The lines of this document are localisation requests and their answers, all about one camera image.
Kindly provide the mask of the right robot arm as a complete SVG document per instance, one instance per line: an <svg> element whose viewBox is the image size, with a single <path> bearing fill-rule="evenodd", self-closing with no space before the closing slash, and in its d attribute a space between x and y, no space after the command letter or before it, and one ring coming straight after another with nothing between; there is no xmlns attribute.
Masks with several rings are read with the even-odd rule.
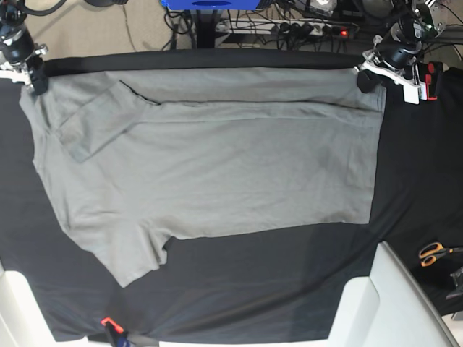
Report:
<svg viewBox="0 0 463 347"><path fill-rule="evenodd" d="M48 77L42 56L46 44L34 41L27 28L27 16L45 17L65 4L58 1L48 9L34 10L24 1L1 2L1 78L22 83L30 93L41 95L48 90Z"/></svg>

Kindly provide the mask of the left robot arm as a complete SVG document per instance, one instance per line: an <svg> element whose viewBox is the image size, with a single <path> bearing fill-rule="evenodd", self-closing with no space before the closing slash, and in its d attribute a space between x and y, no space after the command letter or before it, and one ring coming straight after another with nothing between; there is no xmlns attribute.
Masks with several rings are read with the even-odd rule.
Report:
<svg viewBox="0 0 463 347"><path fill-rule="evenodd" d="M442 70L438 63L423 65L423 45L438 37L445 23L433 19L434 1L392 1L397 18L386 34L376 35L373 47L362 53L364 61L354 69L357 86L369 93L383 78L402 86L405 96L435 100L437 79Z"/></svg>

